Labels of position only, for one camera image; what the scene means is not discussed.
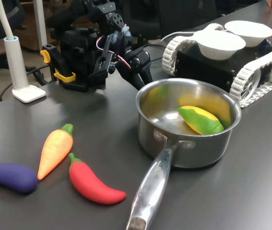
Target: yellow clamp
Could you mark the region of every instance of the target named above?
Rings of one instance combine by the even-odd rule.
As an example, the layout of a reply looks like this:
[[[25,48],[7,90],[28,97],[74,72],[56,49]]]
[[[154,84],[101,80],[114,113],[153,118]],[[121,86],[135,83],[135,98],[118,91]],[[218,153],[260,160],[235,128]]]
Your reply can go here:
[[[46,50],[41,50],[41,55],[44,57],[44,63],[48,64],[50,63],[50,55]]]
[[[76,80],[76,74],[72,72],[72,76],[70,77],[64,77],[63,75],[61,75],[60,73],[57,72],[56,70],[56,73],[54,73],[54,76],[58,79],[60,79],[61,81],[65,82],[65,83],[69,83],[71,81],[74,81]]]

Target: floor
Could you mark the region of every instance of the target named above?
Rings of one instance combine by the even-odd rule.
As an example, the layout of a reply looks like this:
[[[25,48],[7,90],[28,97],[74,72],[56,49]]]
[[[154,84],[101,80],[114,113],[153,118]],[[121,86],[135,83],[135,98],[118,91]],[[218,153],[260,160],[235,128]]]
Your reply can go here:
[[[43,62],[43,57],[39,53],[29,52],[26,50],[22,50],[22,52],[23,52],[24,63],[26,66],[40,67],[40,66],[45,65]],[[44,73],[45,80],[50,81],[49,68],[42,69],[41,72]],[[28,81],[29,81],[29,84],[32,84],[35,86],[40,86],[40,84],[38,82],[36,82],[36,80],[32,74],[28,76]],[[9,70],[0,69],[0,93],[10,83],[11,83],[11,77],[10,77]],[[7,100],[11,97],[12,97],[12,87],[10,87],[5,92],[2,99]]]

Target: white lamp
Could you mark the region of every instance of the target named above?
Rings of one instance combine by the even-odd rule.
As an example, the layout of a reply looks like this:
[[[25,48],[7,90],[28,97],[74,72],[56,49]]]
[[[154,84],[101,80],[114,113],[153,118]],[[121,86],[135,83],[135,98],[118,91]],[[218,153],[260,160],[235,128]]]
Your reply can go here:
[[[12,79],[12,94],[18,100],[28,103],[46,95],[45,91],[28,84],[19,38],[13,36],[4,7],[0,0],[0,21],[5,30],[4,38],[6,54]]]

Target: metal handle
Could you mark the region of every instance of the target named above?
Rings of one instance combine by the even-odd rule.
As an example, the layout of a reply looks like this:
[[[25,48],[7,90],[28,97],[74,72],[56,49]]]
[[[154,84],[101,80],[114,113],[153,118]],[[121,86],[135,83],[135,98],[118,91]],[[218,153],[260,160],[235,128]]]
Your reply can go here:
[[[147,230],[163,197],[177,144],[165,144],[145,175],[131,207],[126,230]]]

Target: white bowl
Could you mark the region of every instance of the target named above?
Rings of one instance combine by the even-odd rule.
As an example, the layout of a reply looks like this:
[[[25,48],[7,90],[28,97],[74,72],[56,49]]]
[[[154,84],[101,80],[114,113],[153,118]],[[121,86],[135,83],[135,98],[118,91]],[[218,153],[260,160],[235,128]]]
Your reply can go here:
[[[226,60],[246,45],[241,37],[219,30],[201,30],[193,36],[201,53],[213,60]]]
[[[272,36],[272,29],[260,23],[231,21],[224,27],[242,37],[246,41],[246,47],[258,46],[265,38]]]

